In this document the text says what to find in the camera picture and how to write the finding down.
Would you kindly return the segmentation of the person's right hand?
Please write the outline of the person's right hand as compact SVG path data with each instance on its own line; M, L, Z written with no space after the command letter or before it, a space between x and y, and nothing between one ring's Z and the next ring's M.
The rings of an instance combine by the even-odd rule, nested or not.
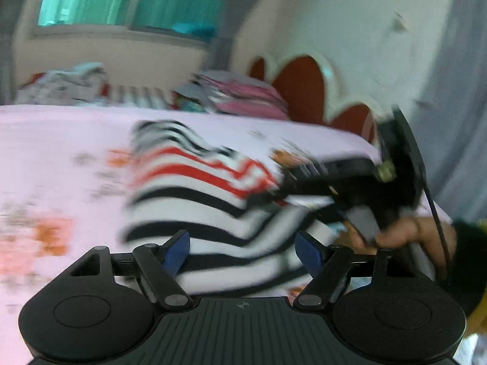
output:
M457 232L450 223L441 222L442 240L433 217L403 217L375 235L374 243L367 244L349 223L340 238L357 254L375 255L378 250L394 250L410 244L419 244L442 279L450 278L453 257L457 249Z

